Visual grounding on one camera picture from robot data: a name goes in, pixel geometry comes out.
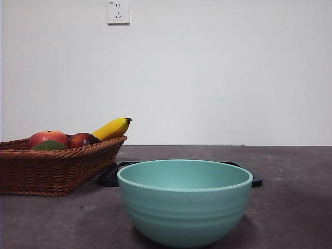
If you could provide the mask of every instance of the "dark countertop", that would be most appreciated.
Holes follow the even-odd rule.
[[[332,146],[126,146],[117,161],[238,162],[264,179],[237,227],[206,248],[332,248]],[[143,236],[117,187],[64,197],[0,195],[2,249],[167,248]]]

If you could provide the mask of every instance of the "red apple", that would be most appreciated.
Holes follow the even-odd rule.
[[[63,144],[66,149],[69,148],[68,145],[68,138],[66,134],[62,133],[61,131],[40,131],[35,134],[33,134],[26,146],[28,149],[31,149],[32,147],[36,146],[37,144],[40,144],[41,142],[48,141],[48,140],[55,140],[61,144]]]
[[[88,144],[100,143],[100,140],[90,133],[80,132],[72,135],[69,139],[69,148],[78,148]]]

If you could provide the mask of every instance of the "dark tray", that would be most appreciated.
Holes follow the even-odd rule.
[[[128,166],[128,165],[132,165],[138,162],[120,162],[118,163],[115,167],[109,168],[107,170],[105,170],[97,179],[97,183],[101,186],[104,187],[119,187],[119,183],[118,183],[118,177],[117,177],[117,173],[119,171],[120,168]],[[243,169],[246,169],[245,167],[240,166],[238,163],[235,162],[222,162],[222,163],[226,163],[226,164],[230,164],[233,166],[237,166]],[[255,187],[260,187],[263,185],[263,178],[256,174],[251,172],[254,179],[252,182],[251,187],[255,188]]]

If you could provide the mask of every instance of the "ceramic bowl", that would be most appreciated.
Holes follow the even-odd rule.
[[[117,176],[134,226],[173,247],[205,246],[229,233],[244,214],[253,181],[240,167],[183,159],[136,163]]]

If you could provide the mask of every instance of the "electrical outlet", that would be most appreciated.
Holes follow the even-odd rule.
[[[107,24],[130,24],[129,0],[114,0],[107,2]]]

